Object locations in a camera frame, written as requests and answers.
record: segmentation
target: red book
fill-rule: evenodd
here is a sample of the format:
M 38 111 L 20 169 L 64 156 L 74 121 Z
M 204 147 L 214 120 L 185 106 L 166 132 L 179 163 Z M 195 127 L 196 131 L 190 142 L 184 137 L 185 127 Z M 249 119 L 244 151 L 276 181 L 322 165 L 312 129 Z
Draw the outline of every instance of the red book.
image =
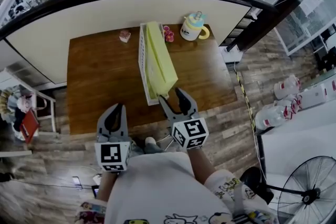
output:
M 30 140 L 32 139 L 34 133 L 36 132 L 37 128 L 39 127 L 38 121 L 35 117 L 35 114 L 30 109 L 26 116 L 24 117 L 20 130 L 25 137 L 26 143 L 29 144 Z

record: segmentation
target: white bottle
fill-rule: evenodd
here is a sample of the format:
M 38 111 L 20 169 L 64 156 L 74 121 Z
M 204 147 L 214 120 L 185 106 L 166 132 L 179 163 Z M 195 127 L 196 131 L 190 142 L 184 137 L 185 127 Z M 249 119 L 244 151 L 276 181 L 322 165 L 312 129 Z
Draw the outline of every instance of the white bottle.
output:
M 260 110 L 256 115 L 255 122 L 257 129 L 266 130 L 272 126 L 280 126 L 288 119 L 290 119 L 288 110 L 277 105 Z
M 181 36 L 188 41 L 199 39 L 207 39 L 210 36 L 210 31 L 204 26 L 205 16 L 202 12 L 191 13 L 185 17 L 185 21 L 181 27 Z
M 283 106 L 284 108 L 287 108 L 289 112 L 294 112 L 295 114 L 296 111 L 295 110 L 293 111 L 294 107 L 292 107 L 292 104 L 293 104 L 292 101 L 287 99 L 281 99 L 279 101 L 276 101 L 275 103 L 276 106 Z
M 300 81 L 294 74 L 291 74 L 284 81 L 274 84 L 274 94 L 278 100 L 289 94 L 297 94 L 300 92 Z
M 291 107 L 294 114 L 296 114 L 300 109 L 302 109 L 301 106 L 302 96 L 300 94 L 289 94 L 284 99 L 290 100 L 292 102 Z

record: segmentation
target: white plastic basket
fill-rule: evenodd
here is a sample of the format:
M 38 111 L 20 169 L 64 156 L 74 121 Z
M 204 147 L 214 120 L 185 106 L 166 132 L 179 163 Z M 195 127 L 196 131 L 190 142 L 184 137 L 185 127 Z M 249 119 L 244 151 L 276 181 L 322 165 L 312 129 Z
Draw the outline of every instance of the white plastic basket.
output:
M 162 24 L 159 23 L 159 27 L 161 30 L 162 37 L 164 38 L 163 34 L 163 27 Z M 139 68 L 141 73 L 141 79 L 143 88 L 145 90 L 146 100 L 148 105 L 155 105 L 159 103 L 159 99 L 151 99 L 148 85 L 147 85 L 147 79 L 146 79 L 146 70 L 145 70 L 145 61 L 146 61 L 146 45 L 145 45 L 145 31 L 146 31 L 146 24 L 140 24 L 140 35 L 139 35 Z

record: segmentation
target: wooden floor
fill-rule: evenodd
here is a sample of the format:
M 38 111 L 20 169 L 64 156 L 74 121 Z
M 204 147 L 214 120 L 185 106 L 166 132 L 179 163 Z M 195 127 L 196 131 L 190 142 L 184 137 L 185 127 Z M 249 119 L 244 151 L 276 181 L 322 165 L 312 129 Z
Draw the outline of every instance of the wooden floor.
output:
M 244 53 L 236 69 L 254 113 L 272 103 L 275 82 L 291 73 L 301 82 L 317 74 L 316 61 L 308 47 L 287 57 L 273 31 Z M 201 113 L 210 131 L 204 151 L 216 168 L 226 168 L 240 176 L 248 167 L 258 165 L 258 161 L 244 97 L 233 66 L 228 66 L 228 70 L 227 83 L 234 85 L 237 101 Z M 73 223 L 81 200 L 93 198 L 90 186 L 94 185 L 92 177 L 98 170 L 93 147 L 96 135 L 69 135 L 66 89 L 54 90 L 53 95 L 60 134 L 40 136 L 31 146 L 33 155 L 6 159 L 0 167 L 1 171 L 10 169 L 21 181 L 0 183 L 0 216 L 7 223 Z M 130 129 L 130 135 L 160 138 L 167 134 L 167 126 L 165 121 L 136 126 Z M 23 144 L 2 130 L 0 147 L 22 150 Z M 173 145 L 169 150 L 179 149 Z M 72 176 L 78 176 L 87 189 L 68 188 L 74 186 Z

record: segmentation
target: white cloth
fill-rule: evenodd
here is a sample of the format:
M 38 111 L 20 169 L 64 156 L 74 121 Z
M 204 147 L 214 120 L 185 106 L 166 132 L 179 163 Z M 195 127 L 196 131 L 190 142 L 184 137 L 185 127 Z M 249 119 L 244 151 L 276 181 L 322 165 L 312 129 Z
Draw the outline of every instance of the white cloth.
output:
M 105 223 L 230 224 L 233 190 L 239 183 L 232 173 L 220 170 L 203 186 L 182 152 L 137 156 L 112 189 Z M 277 223 L 264 200 L 245 185 L 242 192 L 249 216 L 257 223 Z
M 21 96 L 17 102 L 17 107 L 24 113 L 27 113 L 33 106 L 32 99 L 26 96 Z

